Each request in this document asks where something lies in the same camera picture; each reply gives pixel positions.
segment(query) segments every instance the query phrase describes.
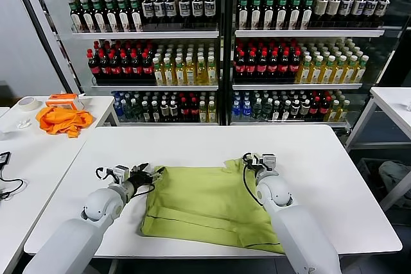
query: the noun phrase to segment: white wall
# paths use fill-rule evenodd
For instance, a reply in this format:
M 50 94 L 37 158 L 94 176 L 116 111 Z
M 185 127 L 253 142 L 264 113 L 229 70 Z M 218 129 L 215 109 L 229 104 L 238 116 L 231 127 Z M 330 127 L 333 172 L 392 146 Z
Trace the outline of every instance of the white wall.
M 0 1 L 0 97 L 60 93 L 63 86 L 21 0 Z

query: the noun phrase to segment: orange fabric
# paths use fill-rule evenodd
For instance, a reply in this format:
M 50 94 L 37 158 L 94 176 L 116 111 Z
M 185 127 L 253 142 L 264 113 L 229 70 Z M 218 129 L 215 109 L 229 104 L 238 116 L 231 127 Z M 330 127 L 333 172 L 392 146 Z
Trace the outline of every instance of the orange fabric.
M 80 129 L 92 123 L 92 115 L 85 110 L 71 110 L 60 107 L 43 108 L 36 116 L 40 128 L 49 134 L 67 133 L 77 137 Z

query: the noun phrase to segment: white desk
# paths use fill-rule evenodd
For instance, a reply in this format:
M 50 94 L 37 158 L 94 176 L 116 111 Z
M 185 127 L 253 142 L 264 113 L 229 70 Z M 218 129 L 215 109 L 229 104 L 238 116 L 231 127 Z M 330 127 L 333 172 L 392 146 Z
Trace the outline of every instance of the white desk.
M 354 130 L 347 139 L 345 144 L 347 151 L 350 151 L 354 146 L 377 107 L 380 107 L 401 131 L 411 139 L 411 112 L 407 110 L 407 106 L 411 102 L 411 88 L 373 87 L 370 92 L 373 97 L 365 106 Z M 382 209 L 386 211 L 391 208 L 409 189 L 411 189 L 411 173 L 407 174 L 381 201 Z
M 45 106 L 47 97 L 37 97 L 42 106 L 22 112 L 15 105 L 0 117 L 0 130 L 6 138 L 0 141 L 0 153 L 10 151 L 9 164 L 3 169 L 6 179 L 22 178 L 26 185 L 9 200 L 0 201 L 0 273 L 11 273 L 22 253 L 25 240 L 36 224 L 51 195 L 64 177 L 87 137 L 110 114 L 113 97 L 96 96 L 84 99 L 85 109 L 94 121 L 81 130 L 78 138 L 67 134 L 49 135 L 39 128 L 35 116 Z M 16 124 L 31 119 L 31 125 L 18 129 Z M 0 182 L 0 190 L 15 184 Z
M 223 166 L 246 152 L 275 153 L 277 170 L 310 208 L 339 254 L 396 252 L 395 231 L 326 125 L 97 128 L 53 195 L 24 245 L 37 253 L 65 220 L 78 217 L 88 194 L 109 184 L 97 167 L 143 162 L 167 166 Z M 96 257 L 277 257 L 278 254 L 178 239 L 142 237 L 146 197 L 134 198 L 108 229 Z

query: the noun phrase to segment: table leg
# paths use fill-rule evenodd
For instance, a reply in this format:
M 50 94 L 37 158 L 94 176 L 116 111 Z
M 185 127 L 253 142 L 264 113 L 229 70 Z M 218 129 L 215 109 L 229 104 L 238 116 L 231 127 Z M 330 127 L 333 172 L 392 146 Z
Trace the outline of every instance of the table leg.
M 354 130 L 351 132 L 350 136 L 345 142 L 345 150 L 347 152 L 350 152 L 351 148 L 353 147 L 356 140 L 359 138 L 361 132 L 364 130 L 365 125 L 368 123 L 369 119 L 371 118 L 376 108 L 377 108 L 377 104 L 375 104 L 374 98 L 371 98 L 367 106 L 365 106 L 365 109 L 362 112 L 357 123 L 355 124 Z

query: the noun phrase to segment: orange box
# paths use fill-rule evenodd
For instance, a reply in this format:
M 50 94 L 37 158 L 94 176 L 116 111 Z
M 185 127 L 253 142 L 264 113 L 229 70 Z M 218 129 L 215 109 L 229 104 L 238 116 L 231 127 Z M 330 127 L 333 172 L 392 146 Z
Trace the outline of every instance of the orange box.
M 84 105 L 78 99 L 77 94 L 52 94 L 46 101 L 46 106 L 66 109 L 83 110 Z

